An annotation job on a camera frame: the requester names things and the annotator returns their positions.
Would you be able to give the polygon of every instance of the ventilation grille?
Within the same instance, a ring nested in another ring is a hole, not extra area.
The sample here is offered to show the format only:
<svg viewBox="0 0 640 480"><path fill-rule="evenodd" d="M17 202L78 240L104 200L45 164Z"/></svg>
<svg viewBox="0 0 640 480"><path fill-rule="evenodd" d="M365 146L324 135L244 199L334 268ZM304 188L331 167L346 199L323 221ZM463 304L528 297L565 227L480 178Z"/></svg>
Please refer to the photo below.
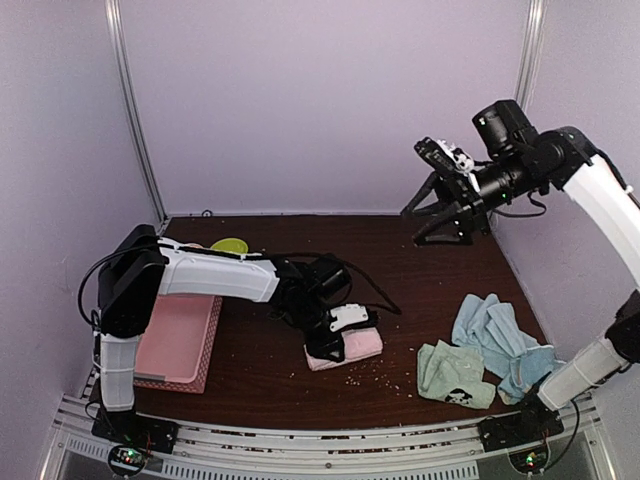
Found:
<svg viewBox="0 0 640 480"><path fill-rule="evenodd" d="M93 443L92 441L85 440L84 438L72 437L69 440L67 448L74 453L79 453L80 455L84 455L86 457L92 457L102 460L106 460L107 455L109 454L108 449L103 445Z"/></svg>
<svg viewBox="0 0 640 480"><path fill-rule="evenodd" d="M162 468L163 476L175 480L290 480L301 478L315 478L311 475L280 476L280 475L244 475L237 473L220 473L220 470L209 469L206 467L183 466L165 462ZM323 475L321 478L337 478L333 475ZM414 473L410 475L388 475L358 477L341 475L339 478L352 480L478 480L478 468L475 462L466 462L464 464L452 467L428 468L424 473Z"/></svg>

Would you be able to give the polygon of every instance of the green towel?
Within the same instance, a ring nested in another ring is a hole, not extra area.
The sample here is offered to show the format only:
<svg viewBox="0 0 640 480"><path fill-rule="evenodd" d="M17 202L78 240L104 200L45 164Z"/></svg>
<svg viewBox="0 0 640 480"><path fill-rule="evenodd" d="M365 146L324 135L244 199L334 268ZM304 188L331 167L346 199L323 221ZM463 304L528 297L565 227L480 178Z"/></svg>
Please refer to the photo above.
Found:
<svg viewBox="0 0 640 480"><path fill-rule="evenodd" d="M484 361L470 348L443 341L418 351L418 393L421 397L469 408L489 408L496 387L482 381Z"/></svg>

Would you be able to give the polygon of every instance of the yellow-green bowl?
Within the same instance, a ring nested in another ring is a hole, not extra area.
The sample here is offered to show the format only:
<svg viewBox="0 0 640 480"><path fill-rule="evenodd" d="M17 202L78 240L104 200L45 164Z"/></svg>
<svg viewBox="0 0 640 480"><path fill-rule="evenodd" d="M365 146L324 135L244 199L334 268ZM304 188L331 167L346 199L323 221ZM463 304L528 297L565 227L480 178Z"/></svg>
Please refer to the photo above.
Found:
<svg viewBox="0 0 640 480"><path fill-rule="evenodd" d="M229 253L249 253L249 245L239 238L223 238L211 245L211 250Z"/></svg>

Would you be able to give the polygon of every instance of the brown table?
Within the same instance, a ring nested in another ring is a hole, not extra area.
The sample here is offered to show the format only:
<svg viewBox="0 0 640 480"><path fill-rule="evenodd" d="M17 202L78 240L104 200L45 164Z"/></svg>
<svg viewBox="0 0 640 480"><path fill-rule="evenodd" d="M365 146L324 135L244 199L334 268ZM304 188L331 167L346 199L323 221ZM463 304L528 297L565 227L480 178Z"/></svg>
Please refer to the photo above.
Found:
<svg viewBox="0 0 640 480"><path fill-rule="evenodd" d="M222 425L339 429L430 424L508 411L428 401L416 391L416 354L423 343L451 342L467 293L495 292L511 302L522 330L545 341L513 272L492 237L473 247L416 248L419 221L398 217L208 217L171 221L166 236L205 246L237 236L252 251L332 252L366 270L403 309L382 312L381 356L324 372L307 368L299 331L267 318L264 304L226 298L203 395L136 389L141 413ZM355 277L351 300L377 302ZM497 378L486 374L497 383Z"/></svg>

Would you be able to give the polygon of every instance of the white wall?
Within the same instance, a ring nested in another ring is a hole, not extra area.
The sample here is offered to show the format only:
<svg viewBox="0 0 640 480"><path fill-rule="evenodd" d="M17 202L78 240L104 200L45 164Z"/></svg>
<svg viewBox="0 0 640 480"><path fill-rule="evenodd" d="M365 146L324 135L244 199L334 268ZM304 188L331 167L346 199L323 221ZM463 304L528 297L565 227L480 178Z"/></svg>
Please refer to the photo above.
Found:
<svg viewBox="0 0 640 480"><path fill-rule="evenodd" d="M480 153L469 112L513 95L526 0L124 0L170 213L397 213L425 135Z"/></svg>
<svg viewBox="0 0 640 480"><path fill-rule="evenodd" d="M528 112L539 131L574 125L640 188L640 3L549 2L540 74ZM600 231L561 193L540 219L500 219L505 253L564 358L609 326L633 288ZM519 202L526 208L526 202ZM640 368L611 380L597 404L623 478L640 472Z"/></svg>
<svg viewBox="0 0 640 480"><path fill-rule="evenodd" d="M62 393L89 371L78 282L153 216L104 2L0 11L0 477L30 479Z"/></svg>

